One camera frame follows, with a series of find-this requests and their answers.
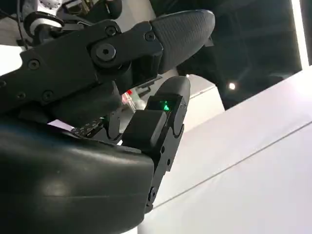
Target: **black robotic arm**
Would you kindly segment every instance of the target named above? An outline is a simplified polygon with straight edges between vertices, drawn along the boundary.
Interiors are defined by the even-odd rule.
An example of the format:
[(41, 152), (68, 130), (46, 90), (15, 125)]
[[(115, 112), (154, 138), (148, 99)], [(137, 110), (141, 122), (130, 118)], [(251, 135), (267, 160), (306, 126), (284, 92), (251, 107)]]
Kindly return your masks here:
[(120, 94), (192, 56), (210, 36), (209, 11), (182, 12), (121, 33), (105, 20), (21, 53), (0, 77), (0, 223), (8, 233), (120, 233), (153, 208), (171, 169), (190, 98), (168, 79), (136, 111), (122, 146), (47, 125), (82, 126)]

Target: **wire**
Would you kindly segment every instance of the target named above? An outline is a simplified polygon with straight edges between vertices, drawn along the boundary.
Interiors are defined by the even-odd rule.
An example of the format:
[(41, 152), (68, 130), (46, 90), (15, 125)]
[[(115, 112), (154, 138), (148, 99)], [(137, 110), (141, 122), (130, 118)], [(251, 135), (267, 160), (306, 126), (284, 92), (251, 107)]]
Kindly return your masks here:
[(18, 4), (17, 4), (17, 17), (18, 17), (18, 27), (19, 27), (19, 35), (20, 35), (20, 39), (22, 40), (23, 44), (24, 44), (24, 47), (26, 50), (28, 50), (28, 45), (23, 37), (23, 34), (21, 33), (21, 29), (20, 29), (20, 18), (21, 18), (21, 15), (20, 15), (20, 0), (17, 0), (18, 1)]
[(18, 19), (14, 16), (9, 15), (8, 13), (6, 13), (5, 11), (3, 11), (2, 9), (0, 9), (0, 13), (2, 13), (4, 16), (7, 16), (8, 18), (17, 21)]

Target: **green indicator light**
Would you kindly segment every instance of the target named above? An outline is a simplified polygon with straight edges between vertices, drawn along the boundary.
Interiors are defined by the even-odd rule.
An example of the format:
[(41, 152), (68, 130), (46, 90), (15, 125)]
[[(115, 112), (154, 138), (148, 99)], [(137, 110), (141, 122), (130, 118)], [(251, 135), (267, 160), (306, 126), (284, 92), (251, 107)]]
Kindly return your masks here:
[(162, 102), (163, 103), (163, 109), (164, 109), (164, 111), (170, 111), (170, 108), (169, 108), (169, 106), (168, 106), (168, 102), (167, 101), (164, 101), (164, 102)]
[(170, 108), (168, 107), (168, 105), (165, 105), (164, 106), (164, 111), (169, 111), (170, 110)]

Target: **ceiling light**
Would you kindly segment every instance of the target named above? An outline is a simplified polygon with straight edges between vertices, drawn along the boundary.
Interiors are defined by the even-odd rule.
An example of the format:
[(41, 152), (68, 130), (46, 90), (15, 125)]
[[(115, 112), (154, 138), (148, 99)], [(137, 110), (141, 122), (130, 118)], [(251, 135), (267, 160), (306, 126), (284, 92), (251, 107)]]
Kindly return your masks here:
[(234, 83), (229, 83), (229, 89), (234, 90), (235, 89), (235, 84)]
[(301, 67), (302, 69), (305, 69), (309, 67), (309, 58), (308, 58), (308, 52), (307, 52), (306, 38), (304, 36), (300, 0), (292, 0), (292, 13), (293, 13), (294, 25), (296, 27)]

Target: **black rubber pad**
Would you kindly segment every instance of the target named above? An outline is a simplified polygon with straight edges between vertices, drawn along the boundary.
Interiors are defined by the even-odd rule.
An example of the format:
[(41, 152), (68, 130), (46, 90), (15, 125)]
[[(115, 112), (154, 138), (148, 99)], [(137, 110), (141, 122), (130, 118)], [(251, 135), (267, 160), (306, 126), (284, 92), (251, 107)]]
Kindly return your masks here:
[(184, 11), (151, 21), (164, 50), (159, 74), (163, 74), (194, 55), (209, 39), (215, 16), (208, 10)]

